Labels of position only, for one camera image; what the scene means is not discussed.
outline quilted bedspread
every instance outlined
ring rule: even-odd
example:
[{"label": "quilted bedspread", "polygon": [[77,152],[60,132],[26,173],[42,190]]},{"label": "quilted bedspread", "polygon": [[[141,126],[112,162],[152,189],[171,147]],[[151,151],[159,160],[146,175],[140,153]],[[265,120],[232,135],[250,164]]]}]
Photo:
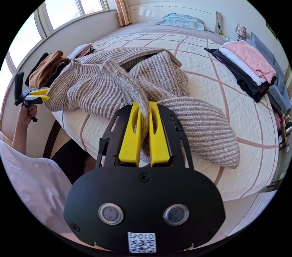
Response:
[{"label": "quilted bedspread", "polygon": [[[128,33],[96,41],[93,47],[101,51],[140,46],[169,49],[188,76],[190,96],[221,108],[230,122],[241,153],[236,169],[211,164],[192,154],[194,168],[216,184],[223,201],[245,197],[268,185],[277,165],[278,138],[267,95],[255,103],[242,91],[229,69],[204,50],[219,47],[207,38],[157,31]],[[99,138],[107,127],[107,120],[80,109],[56,112],[54,116],[72,139],[97,157]]]}]

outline lamp shade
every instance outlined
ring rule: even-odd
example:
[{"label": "lamp shade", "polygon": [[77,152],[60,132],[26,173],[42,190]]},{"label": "lamp shade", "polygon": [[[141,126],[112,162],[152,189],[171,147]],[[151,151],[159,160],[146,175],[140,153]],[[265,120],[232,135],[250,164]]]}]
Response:
[{"label": "lamp shade", "polygon": [[237,24],[235,32],[242,36],[243,38],[246,37],[246,28],[240,24]]}]

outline qr code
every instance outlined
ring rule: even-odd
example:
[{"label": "qr code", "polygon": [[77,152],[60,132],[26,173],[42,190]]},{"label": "qr code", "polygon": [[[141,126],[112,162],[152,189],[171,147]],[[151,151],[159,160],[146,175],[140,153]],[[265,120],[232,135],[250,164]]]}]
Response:
[{"label": "qr code", "polygon": [[130,253],[156,253],[154,233],[128,233]]}]

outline striped sweater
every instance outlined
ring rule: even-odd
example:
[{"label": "striped sweater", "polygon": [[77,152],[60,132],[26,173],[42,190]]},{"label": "striped sweater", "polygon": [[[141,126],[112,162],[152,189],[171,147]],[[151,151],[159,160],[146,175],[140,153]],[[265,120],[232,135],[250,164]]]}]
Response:
[{"label": "striped sweater", "polygon": [[229,122],[221,109],[189,96],[187,76],[180,67],[165,49],[101,50],[72,60],[51,85],[45,106],[52,112],[81,108],[110,120],[118,109],[136,101],[141,110],[140,158],[149,162],[148,101],[155,101],[176,113],[192,152],[236,168],[240,151]]}]

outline pink shirt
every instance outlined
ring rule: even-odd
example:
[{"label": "pink shirt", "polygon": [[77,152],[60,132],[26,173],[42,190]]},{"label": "pink shirt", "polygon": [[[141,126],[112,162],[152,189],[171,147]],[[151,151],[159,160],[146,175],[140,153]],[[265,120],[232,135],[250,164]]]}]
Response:
[{"label": "pink shirt", "polygon": [[260,78],[265,78],[271,83],[275,70],[267,60],[253,46],[245,41],[234,41],[224,44],[222,47],[230,50],[240,58]]}]

